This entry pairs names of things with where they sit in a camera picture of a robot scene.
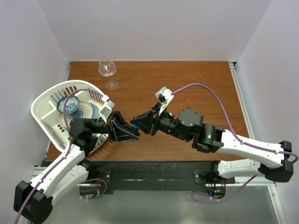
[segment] cable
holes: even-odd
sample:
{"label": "cable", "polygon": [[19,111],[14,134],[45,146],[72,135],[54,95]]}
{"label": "cable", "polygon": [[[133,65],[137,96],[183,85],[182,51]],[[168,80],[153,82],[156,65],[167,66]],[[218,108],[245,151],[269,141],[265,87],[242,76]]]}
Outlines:
{"label": "cable", "polygon": [[240,190],[242,190],[250,181],[252,181],[254,178],[256,178],[256,175],[255,176],[252,176],[249,180],[247,180],[238,190],[236,190],[232,195],[224,198],[224,199],[221,199],[219,201],[216,201],[216,202],[205,202],[205,201],[201,201],[201,200],[198,200],[196,198],[194,198],[194,194],[201,194],[201,195],[205,195],[205,196],[209,196],[209,197],[212,197],[210,195],[208,195],[207,193],[203,193],[203,192],[200,192],[200,191],[194,191],[191,193],[191,198],[196,201],[196,202],[199,202],[199,203],[202,203],[202,204],[218,204],[218,203],[221,203],[221,202],[225,202],[229,199],[231,199],[233,196],[235,196],[236,194],[238,194],[240,192]]}
{"label": "cable", "polygon": [[[72,92],[70,95],[68,95],[68,97],[66,98],[65,100],[65,103],[64,103],[64,109],[63,109],[63,116],[64,116],[64,123],[65,123],[65,126],[66,126],[66,129],[67,129],[67,132],[70,132],[70,128],[69,128],[69,125],[67,123],[67,119],[66,119],[66,113],[65,113],[65,108],[66,108],[66,103],[67,101],[69,100],[69,98],[73,95],[75,95],[76,93],[80,92],[80,91],[89,91],[89,92],[93,92],[93,93],[96,93],[98,94],[101,98],[103,97],[102,94],[100,94],[99,92],[97,92],[96,90],[90,90],[90,89],[80,89],[80,90],[75,90],[74,92]],[[70,151],[71,151],[71,145],[72,145],[72,142],[71,142],[71,136],[69,136],[69,139],[70,139],[70,143],[69,143],[69,148],[67,149],[66,151],[66,154],[65,156],[67,156]],[[43,180],[49,175],[49,173],[55,168],[57,167],[63,160],[65,159],[65,157],[61,158],[57,163],[55,163],[54,166],[51,167],[51,169],[49,169],[40,179],[40,181],[36,184],[35,187],[33,187],[33,189],[30,191],[30,193],[28,194],[28,196],[26,197],[25,201],[23,202],[22,206],[20,207],[20,210],[18,212],[18,215],[17,217],[15,218],[14,220],[14,224],[17,224],[20,217],[21,217],[21,214],[26,206],[26,204],[28,203],[29,199],[31,198],[31,196],[33,195],[33,193],[37,190],[38,186],[43,182]]]}
{"label": "cable", "polygon": [[[246,145],[246,146],[250,146],[250,147],[253,147],[253,148],[261,149],[261,150],[263,150],[263,151],[276,153],[276,151],[273,150],[273,149],[268,149],[268,148],[264,148],[264,147],[260,147],[260,146],[255,146],[255,145],[252,145],[252,144],[250,144],[250,143],[243,142],[243,141],[238,137],[238,135],[235,133],[235,131],[234,131],[233,127],[232,127],[232,124],[230,123],[230,120],[229,120],[229,118],[228,118],[228,114],[227,114],[227,112],[226,112],[226,110],[225,110],[225,108],[224,108],[222,102],[220,101],[219,97],[216,95],[216,93],[215,93],[213,90],[211,90],[211,89],[210,89],[209,87],[207,87],[206,85],[203,85],[203,84],[201,84],[201,83],[192,83],[192,84],[186,85],[186,86],[184,86],[184,87],[182,87],[182,88],[180,88],[180,89],[178,89],[178,90],[172,92],[171,95],[175,95],[175,94],[177,94],[178,92],[181,92],[182,90],[185,90],[185,89],[187,89],[187,88],[189,88],[189,87],[191,87],[191,86],[200,86],[200,87],[203,87],[203,88],[205,88],[206,90],[208,90],[208,91],[209,91],[209,92],[216,98],[216,100],[218,101],[218,103],[219,103],[219,105],[220,105],[220,107],[221,107],[221,109],[222,109],[222,111],[223,111],[223,113],[224,113],[224,116],[225,116],[226,121],[227,121],[227,123],[228,123],[228,126],[229,126],[229,128],[230,128],[230,131],[232,132],[233,136],[234,136],[240,143],[242,143],[242,144],[244,144],[244,145]],[[292,163],[297,162],[297,160],[299,159],[299,157],[298,157],[295,153],[285,152],[285,151],[279,151],[278,153],[280,153],[280,154],[285,154],[285,155],[292,155],[292,156],[294,156],[295,159],[292,161]]]}
{"label": "cable", "polygon": [[86,197],[87,200],[92,200],[92,199],[97,199],[99,197],[102,197],[106,191],[107,191],[107,183],[106,181],[102,180],[102,179],[99,179],[99,178],[95,178],[95,179],[90,179],[90,180],[87,180],[87,181],[84,181],[83,183],[88,183],[88,182],[92,182],[92,181],[100,181],[100,182],[103,182],[104,185],[105,185],[105,189],[103,190],[103,192],[100,194],[100,195],[97,195],[95,197]]}

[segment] dish rack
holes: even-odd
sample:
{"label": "dish rack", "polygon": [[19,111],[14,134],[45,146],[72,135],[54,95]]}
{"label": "dish rack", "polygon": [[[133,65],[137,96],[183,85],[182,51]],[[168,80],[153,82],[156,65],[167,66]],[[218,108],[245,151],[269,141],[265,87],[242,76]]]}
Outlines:
{"label": "dish rack", "polygon": [[[60,112],[57,109],[57,103],[62,97],[68,96],[79,89],[96,90],[104,95],[100,89],[86,81],[71,80],[51,87],[37,97],[31,105],[32,116],[60,152],[63,152],[69,143],[69,134],[64,128],[64,124],[59,121]],[[100,96],[93,92],[80,91],[75,96],[79,100],[92,103],[93,106],[103,105]],[[107,134],[96,134],[95,136],[98,137],[98,141],[93,151],[99,148],[108,138]]]}

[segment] brown wood surface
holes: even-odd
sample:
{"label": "brown wood surface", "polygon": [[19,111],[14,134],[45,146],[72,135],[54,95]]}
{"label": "brown wood surface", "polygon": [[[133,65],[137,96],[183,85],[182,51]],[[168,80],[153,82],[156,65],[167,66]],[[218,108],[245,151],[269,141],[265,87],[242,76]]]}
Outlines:
{"label": "brown wood surface", "polygon": [[[172,91],[190,83],[209,86],[224,104],[232,125],[239,135],[248,137],[245,121],[235,90],[234,81],[227,62],[115,62],[117,71],[111,77],[98,72],[98,62],[73,62],[69,80],[88,81],[115,102],[115,110],[129,122],[135,115],[151,109],[157,102],[155,92],[166,86]],[[106,83],[118,81],[117,90],[109,91]],[[174,115],[191,107],[204,115],[204,122],[228,129],[223,112],[213,96],[205,89],[191,87],[178,93],[167,111]],[[50,145],[47,160],[54,160],[60,152]],[[191,148],[190,142],[183,142],[158,132],[151,137],[141,134],[138,141],[110,143],[108,140],[94,153],[90,160],[236,160],[240,157],[230,154],[205,154]]]}

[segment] patterned bowl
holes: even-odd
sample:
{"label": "patterned bowl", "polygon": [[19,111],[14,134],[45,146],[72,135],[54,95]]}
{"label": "patterned bowl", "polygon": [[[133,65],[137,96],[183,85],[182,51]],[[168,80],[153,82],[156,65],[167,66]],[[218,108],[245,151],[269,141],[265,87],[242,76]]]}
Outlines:
{"label": "patterned bowl", "polygon": [[[63,113],[64,111],[64,103],[65,103],[65,100],[66,100],[67,97],[63,97],[61,98],[58,103],[57,103],[57,109]],[[76,96],[71,96],[69,98],[69,100],[67,101],[66,103],[66,106],[65,106],[65,113],[66,114],[72,114],[74,113],[79,107],[79,98],[76,97]]]}

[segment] gray wall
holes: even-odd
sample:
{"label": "gray wall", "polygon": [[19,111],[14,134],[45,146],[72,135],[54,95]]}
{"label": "gray wall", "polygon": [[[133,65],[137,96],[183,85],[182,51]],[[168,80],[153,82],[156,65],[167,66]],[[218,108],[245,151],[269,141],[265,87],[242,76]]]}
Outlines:
{"label": "gray wall", "polygon": [[236,61],[271,0],[38,0],[73,61]]}
{"label": "gray wall", "polygon": [[[273,0],[237,62],[255,137],[289,140],[299,154],[299,1]],[[299,220],[299,164],[278,192],[290,224]]]}
{"label": "gray wall", "polygon": [[66,79],[68,61],[36,0],[2,0],[0,30],[0,223],[8,224],[15,186],[29,180],[49,143],[31,103]]}

